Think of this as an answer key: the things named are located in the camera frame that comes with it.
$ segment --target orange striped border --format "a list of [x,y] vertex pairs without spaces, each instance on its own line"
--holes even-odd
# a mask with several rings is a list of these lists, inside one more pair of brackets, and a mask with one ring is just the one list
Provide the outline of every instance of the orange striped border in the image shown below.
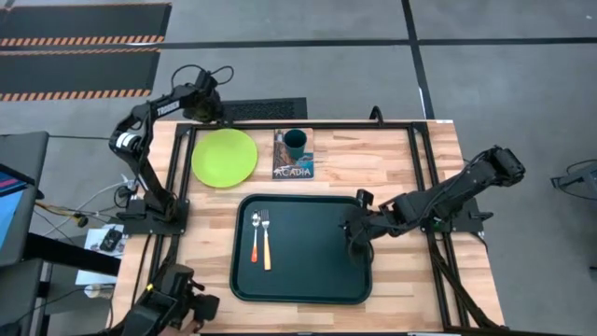
[[151,94],[151,90],[144,90],[144,89],[0,93],[0,102],[147,97],[150,94]]
[[163,40],[162,35],[0,38],[0,47],[161,43]]
[[121,52],[161,52],[159,48],[131,49],[89,49],[89,50],[56,50],[56,51],[0,51],[0,56],[35,56],[35,55],[75,55]]

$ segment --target book cover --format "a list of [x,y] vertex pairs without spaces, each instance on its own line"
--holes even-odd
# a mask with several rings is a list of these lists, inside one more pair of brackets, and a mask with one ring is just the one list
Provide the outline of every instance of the book cover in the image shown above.
[[307,134],[307,144],[302,158],[294,160],[288,155],[284,144],[284,134],[291,129],[273,131],[273,170],[274,180],[312,179],[315,165],[313,163],[313,129],[300,129]]

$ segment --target floor mat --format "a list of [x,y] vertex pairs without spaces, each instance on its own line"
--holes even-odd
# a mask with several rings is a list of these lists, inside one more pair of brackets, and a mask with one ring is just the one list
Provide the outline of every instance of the floor mat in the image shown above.
[[307,119],[307,98],[222,102],[234,120]]
[[171,4],[0,9],[0,47],[161,42]]
[[141,97],[151,93],[157,48],[0,52],[0,101]]

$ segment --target dark teal cup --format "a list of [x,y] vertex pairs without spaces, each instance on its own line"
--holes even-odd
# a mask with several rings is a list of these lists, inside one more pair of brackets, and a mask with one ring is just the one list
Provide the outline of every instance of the dark teal cup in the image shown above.
[[288,155],[294,160],[302,158],[307,145],[307,134],[301,130],[290,130],[284,135],[284,144]]

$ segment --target dark green tray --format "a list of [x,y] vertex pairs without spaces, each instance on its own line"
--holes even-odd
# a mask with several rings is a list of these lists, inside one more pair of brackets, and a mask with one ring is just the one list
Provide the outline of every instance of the dark green tray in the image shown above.
[[[371,292],[368,256],[351,260],[340,224],[353,197],[255,194],[239,205],[230,288],[244,301],[357,304]],[[251,262],[255,210],[270,211],[271,270],[263,267],[263,227],[257,229],[258,262]]]

